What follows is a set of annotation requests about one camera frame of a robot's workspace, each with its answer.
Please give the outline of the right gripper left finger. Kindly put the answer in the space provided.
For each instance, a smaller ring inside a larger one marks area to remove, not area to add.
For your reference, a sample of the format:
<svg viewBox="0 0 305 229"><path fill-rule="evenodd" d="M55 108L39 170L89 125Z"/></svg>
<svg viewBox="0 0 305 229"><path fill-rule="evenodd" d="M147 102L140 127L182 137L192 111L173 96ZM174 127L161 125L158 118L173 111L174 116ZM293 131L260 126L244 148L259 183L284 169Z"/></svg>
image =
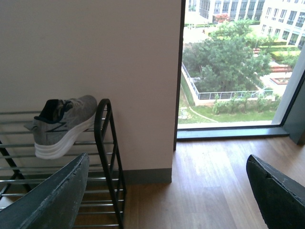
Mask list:
<svg viewBox="0 0 305 229"><path fill-rule="evenodd" d="M82 153L0 212L2 229L71 229L86 189L89 156Z"/></svg>

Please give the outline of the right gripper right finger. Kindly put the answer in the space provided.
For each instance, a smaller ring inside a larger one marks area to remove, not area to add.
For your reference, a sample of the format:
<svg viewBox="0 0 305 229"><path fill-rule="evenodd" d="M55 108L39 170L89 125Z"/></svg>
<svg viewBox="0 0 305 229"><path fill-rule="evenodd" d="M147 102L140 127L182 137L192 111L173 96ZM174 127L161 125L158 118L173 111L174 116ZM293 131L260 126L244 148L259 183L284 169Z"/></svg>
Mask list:
<svg viewBox="0 0 305 229"><path fill-rule="evenodd" d="M254 198L269 229L305 227L305 187L250 155L246 172Z"/></svg>

